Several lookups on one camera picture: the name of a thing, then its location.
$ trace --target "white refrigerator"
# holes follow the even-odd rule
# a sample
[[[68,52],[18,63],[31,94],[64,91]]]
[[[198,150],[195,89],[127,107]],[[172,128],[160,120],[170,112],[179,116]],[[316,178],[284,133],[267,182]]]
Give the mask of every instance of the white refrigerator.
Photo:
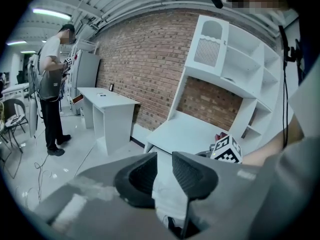
[[[71,99],[80,93],[78,87],[95,87],[100,57],[87,51],[79,50],[74,56],[74,63],[70,69],[71,76]],[[80,114],[80,110],[72,106],[75,115]]]

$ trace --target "ceiling light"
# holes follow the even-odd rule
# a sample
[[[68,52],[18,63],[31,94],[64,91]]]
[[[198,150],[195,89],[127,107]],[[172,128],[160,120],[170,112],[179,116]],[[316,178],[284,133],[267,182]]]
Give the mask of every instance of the ceiling light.
[[[35,54],[36,51],[35,50],[23,50],[21,51],[22,54]]]
[[[8,46],[13,46],[13,45],[21,45],[21,44],[26,44],[26,41],[15,41],[15,42],[7,42],[6,44]]]
[[[59,17],[59,18],[62,18],[62,19],[68,20],[68,21],[71,19],[71,17],[69,15],[61,13],[61,12],[56,12],[53,10],[45,10],[45,9],[35,8],[32,11],[35,14],[44,14],[44,15],[55,16],[55,17]]]

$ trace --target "glossy tile floor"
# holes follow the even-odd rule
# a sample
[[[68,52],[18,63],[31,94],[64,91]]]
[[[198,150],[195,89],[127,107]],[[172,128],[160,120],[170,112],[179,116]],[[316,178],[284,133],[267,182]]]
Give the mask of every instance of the glossy tile floor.
[[[40,169],[35,168],[35,163],[41,165],[47,156],[45,126],[42,119],[39,118],[38,129],[35,134],[36,138],[30,137],[28,125],[23,126],[26,133],[21,128],[17,128],[14,135],[23,150],[23,154],[20,153],[16,146],[11,148],[9,145],[12,150],[10,154],[4,143],[0,144],[2,158],[5,160],[10,154],[4,169],[7,185],[15,200],[30,210],[33,210],[39,204],[39,196],[40,200],[45,199],[74,177],[78,167],[91,148],[90,154],[78,173],[94,166],[140,155],[144,151],[142,147],[131,141],[126,146],[107,156],[95,143],[94,129],[86,129],[80,116],[72,116],[65,99],[62,100],[61,104],[62,113],[60,113],[60,116],[63,134],[70,134],[72,139],[61,146],[65,150],[63,156],[48,156],[42,167],[42,176],[40,178]],[[38,180],[40,180],[41,184],[40,192],[38,192]]]

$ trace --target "white baseboard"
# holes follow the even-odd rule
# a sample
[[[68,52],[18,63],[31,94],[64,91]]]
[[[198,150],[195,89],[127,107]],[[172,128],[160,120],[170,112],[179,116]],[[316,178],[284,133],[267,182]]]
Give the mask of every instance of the white baseboard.
[[[152,133],[151,130],[142,127],[137,123],[133,123],[131,127],[131,137],[136,139],[138,142],[142,144],[147,143],[147,136]]]

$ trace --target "black pants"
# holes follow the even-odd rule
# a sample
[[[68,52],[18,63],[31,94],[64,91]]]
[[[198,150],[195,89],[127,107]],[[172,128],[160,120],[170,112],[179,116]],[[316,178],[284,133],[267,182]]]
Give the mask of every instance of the black pants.
[[[56,100],[57,98],[58,97],[40,100],[43,122],[45,125],[46,148],[48,150],[56,150],[56,140],[60,141],[63,137],[59,113],[59,100]]]

